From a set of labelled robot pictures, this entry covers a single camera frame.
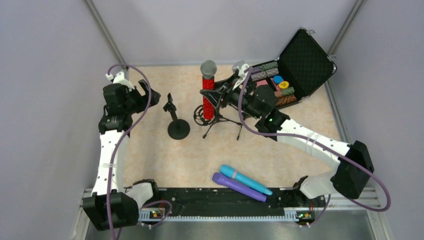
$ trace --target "purple microphone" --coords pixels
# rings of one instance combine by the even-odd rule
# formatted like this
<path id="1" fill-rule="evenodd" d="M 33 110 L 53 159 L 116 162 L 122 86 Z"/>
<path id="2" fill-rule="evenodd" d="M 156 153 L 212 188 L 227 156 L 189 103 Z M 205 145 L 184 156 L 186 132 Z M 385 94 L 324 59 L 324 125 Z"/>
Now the purple microphone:
<path id="1" fill-rule="evenodd" d="M 251 189 L 250 187 L 235 181 L 231 178 L 226 177 L 224 174 L 220 172 L 215 172 L 212 177 L 212 181 L 214 181 L 216 184 L 223 185 L 226 187 L 229 187 L 230 189 L 237 191 L 241 194 L 244 194 L 246 196 L 249 196 L 253 199 L 256 199 L 261 202 L 265 202 L 267 200 L 267 197 L 260 192 Z"/>

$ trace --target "blue poker chip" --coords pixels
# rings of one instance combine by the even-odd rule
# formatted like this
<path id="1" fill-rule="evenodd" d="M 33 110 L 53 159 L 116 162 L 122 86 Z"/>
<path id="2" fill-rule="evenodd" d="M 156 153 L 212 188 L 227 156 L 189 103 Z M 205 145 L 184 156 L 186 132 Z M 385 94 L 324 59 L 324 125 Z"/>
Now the blue poker chip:
<path id="1" fill-rule="evenodd" d="M 283 78 L 279 75 L 275 75 L 272 80 L 274 81 L 274 83 L 279 84 L 283 81 Z"/>

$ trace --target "white cable tie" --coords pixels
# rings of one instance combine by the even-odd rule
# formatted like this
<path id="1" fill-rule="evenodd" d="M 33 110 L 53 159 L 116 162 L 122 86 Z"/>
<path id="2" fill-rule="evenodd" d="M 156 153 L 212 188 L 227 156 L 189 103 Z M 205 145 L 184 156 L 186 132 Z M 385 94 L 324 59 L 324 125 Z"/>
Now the white cable tie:
<path id="1" fill-rule="evenodd" d="M 312 132 L 311 134 L 308 134 L 307 135 L 307 140 L 306 140 L 306 150 L 305 150 L 305 152 L 308 154 L 309 152 L 308 152 L 308 144 L 309 144 L 309 140 L 311 139 L 311 137 L 315 134 L 316 132 Z"/>
<path id="2" fill-rule="evenodd" d="M 110 169 L 110 168 L 117 168 L 118 165 L 116 164 L 109 164 L 109 163 L 103 163 L 100 168 Z"/>
<path id="3" fill-rule="evenodd" d="M 312 142 L 312 153 L 311 153 L 311 155 L 313 156 L 314 155 L 314 146 L 315 146 L 315 143 L 317 142 L 317 140 L 321 137 L 322 135 L 321 134 L 317 134 L 316 135 L 316 138 L 315 138 L 315 140 Z"/>

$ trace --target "case lid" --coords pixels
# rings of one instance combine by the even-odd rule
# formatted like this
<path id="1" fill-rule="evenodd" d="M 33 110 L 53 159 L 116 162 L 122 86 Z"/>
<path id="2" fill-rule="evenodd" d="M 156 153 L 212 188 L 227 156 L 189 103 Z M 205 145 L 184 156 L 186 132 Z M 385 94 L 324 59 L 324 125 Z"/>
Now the case lid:
<path id="1" fill-rule="evenodd" d="M 300 28 L 279 56 L 278 69 L 298 96 L 314 93 L 337 70 L 309 32 Z"/>

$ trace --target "red microphone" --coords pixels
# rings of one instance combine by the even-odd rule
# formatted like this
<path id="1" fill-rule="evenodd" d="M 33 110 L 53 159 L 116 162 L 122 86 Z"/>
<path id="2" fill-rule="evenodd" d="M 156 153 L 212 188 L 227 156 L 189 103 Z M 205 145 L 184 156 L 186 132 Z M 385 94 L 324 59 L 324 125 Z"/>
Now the red microphone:
<path id="1" fill-rule="evenodd" d="M 215 73 L 217 65 L 212 60 L 206 60 L 200 65 L 200 72 L 203 75 L 203 89 L 213 90 L 215 88 Z M 203 97 L 203 118 L 211 120 L 214 118 L 214 106 L 206 97 Z"/>

